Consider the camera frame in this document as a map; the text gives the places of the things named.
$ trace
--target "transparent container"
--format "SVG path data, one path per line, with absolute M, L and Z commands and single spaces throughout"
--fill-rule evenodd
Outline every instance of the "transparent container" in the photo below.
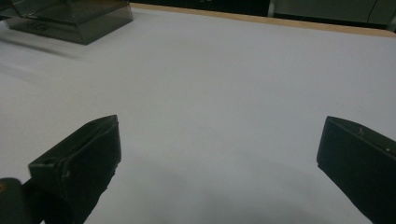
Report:
M 129 4 L 120 0 L 8 0 L 0 10 L 8 28 L 83 45 L 132 21 Z

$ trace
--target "wooden table edge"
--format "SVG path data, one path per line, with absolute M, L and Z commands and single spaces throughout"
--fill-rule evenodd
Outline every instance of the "wooden table edge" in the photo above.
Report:
M 283 20 L 283 19 L 276 19 L 276 18 L 249 16 L 249 15 L 241 15 L 241 14 L 233 14 L 233 13 L 225 13 L 225 12 L 217 12 L 217 11 L 203 11 L 203 10 L 198 10 L 198 9 L 180 8 L 180 7 L 163 7 L 163 6 L 154 6 L 154 5 L 137 4 L 137 3 L 131 3 L 130 5 L 131 5 L 131 7 L 134 7 L 134 8 L 186 13 L 186 14 L 193 14 L 193 15 L 201 15 L 201 16 L 209 16 L 209 17 L 237 20 L 237 21 L 260 22 L 260 23 L 267 23 L 267 24 L 273 24 L 273 25 L 290 26 L 290 27 L 323 30 L 323 31 L 332 31 L 332 32 L 355 34 L 355 35 L 373 35 L 373 36 L 384 36 L 384 37 L 394 37 L 394 38 L 396 37 L 396 34 L 391 31 L 371 29 L 371 28 L 361 28 L 361 27 L 316 23 L 316 22 L 310 22 L 310 21 L 290 21 L 290 20 Z

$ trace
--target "clear plastic box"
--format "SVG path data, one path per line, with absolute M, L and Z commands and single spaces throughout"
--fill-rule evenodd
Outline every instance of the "clear plastic box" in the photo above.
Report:
M 128 2 L 120 0 L 8 1 L 10 7 L 0 10 L 8 28 L 83 45 L 133 19 Z

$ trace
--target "white table surface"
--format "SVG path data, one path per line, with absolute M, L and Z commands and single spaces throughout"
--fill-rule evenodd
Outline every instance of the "white table surface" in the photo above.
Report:
M 0 25 L 0 176 L 117 114 L 86 223 L 370 223 L 317 167 L 327 116 L 396 138 L 396 39 L 133 9 L 89 46 Z

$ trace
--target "table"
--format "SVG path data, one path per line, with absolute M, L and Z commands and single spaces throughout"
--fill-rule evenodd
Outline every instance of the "table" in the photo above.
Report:
M 395 139 L 395 38 L 133 13 L 89 46 L 0 25 L 0 176 L 117 114 L 86 223 L 370 223 L 316 155 L 327 116 Z

